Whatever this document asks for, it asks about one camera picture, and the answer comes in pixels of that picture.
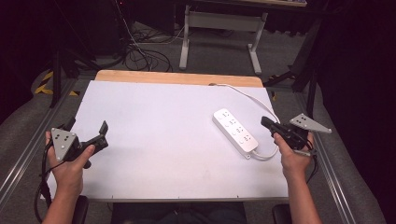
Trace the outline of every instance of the triangular metal plate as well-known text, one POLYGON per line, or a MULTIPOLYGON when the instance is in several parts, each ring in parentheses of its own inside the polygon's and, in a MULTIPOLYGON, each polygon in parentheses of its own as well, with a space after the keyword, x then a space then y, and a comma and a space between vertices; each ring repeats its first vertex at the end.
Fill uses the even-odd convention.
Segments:
POLYGON ((53 146, 55 148, 55 155, 58 161, 62 161, 69 148, 73 145, 77 135, 62 129, 51 129, 51 136, 53 146))
POLYGON ((312 120, 305 114, 298 115, 294 119, 291 119, 290 123, 297 127, 302 128, 304 130, 321 132, 321 133, 331 133, 332 132, 332 129, 324 127, 323 125, 312 120))

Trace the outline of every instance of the white tabletop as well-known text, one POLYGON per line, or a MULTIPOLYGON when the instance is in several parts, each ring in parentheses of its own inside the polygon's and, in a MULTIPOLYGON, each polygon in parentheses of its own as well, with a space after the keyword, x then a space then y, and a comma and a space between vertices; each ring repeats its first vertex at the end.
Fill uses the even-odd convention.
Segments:
MULTIPOLYGON (((238 87, 271 107, 265 88, 238 87)), ((275 148, 257 102, 229 87, 92 81, 72 132, 80 141, 108 124, 109 147, 84 171, 84 190, 102 202, 228 201, 286 198, 280 154, 247 160, 213 123, 227 108, 257 139, 257 151, 275 148)), ((56 184, 51 175, 49 187, 56 184)))

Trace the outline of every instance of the wooden table edge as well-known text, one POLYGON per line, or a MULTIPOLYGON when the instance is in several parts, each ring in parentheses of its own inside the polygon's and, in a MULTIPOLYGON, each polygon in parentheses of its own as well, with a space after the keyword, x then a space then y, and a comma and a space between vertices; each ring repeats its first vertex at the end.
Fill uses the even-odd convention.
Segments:
POLYGON ((229 84, 236 87, 263 87, 262 80, 258 77, 140 71, 136 72, 121 70, 101 70, 97 73, 95 80, 188 85, 209 85, 210 83, 216 83, 229 84))

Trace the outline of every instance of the finger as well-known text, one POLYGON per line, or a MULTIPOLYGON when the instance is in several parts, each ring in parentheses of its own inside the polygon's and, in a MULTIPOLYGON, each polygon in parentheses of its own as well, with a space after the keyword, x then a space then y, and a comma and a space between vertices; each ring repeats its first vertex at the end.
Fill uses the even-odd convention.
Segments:
POLYGON ((314 144, 314 135, 312 133, 308 133, 307 138, 312 144, 314 144))
MULTIPOLYGON (((312 148, 314 147, 314 135, 312 133, 308 133, 308 136, 306 137, 306 139, 308 139, 309 142, 307 142, 307 144, 312 148)), ((305 146, 303 148, 304 151, 309 150, 309 148, 307 146, 305 146)))
POLYGON ((282 154, 288 154, 291 153, 291 148, 289 145, 286 143, 286 141, 280 136, 279 133, 274 133, 274 139, 276 144, 279 146, 279 151, 282 154))
POLYGON ((95 146, 94 145, 90 145, 87 148, 85 148, 85 150, 81 153, 81 155, 79 155, 74 163, 77 164, 79 167, 84 167, 85 163, 87 163, 88 159, 90 158, 90 156, 93 154, 93 152, 95 151, 95 146))
POLYGON ((53 147, 49 148, 49 152, 47 154, 47 160, 49 160, 49 166, 54 167, 58 165, 58 160, 56 160, 55 149, 53 147))
POLYGON ((50 141, 50 132, 46 132, 46 144, 50 141))

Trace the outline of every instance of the power strip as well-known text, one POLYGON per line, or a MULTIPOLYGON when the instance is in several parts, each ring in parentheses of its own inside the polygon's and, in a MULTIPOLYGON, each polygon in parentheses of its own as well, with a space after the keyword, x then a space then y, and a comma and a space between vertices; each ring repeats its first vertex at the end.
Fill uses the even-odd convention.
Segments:
POLYGON ((251 152, 259 146, 256 139, 227 109, 221 109, 213 114, 213 122, 246 158, 250 159, 251 152))

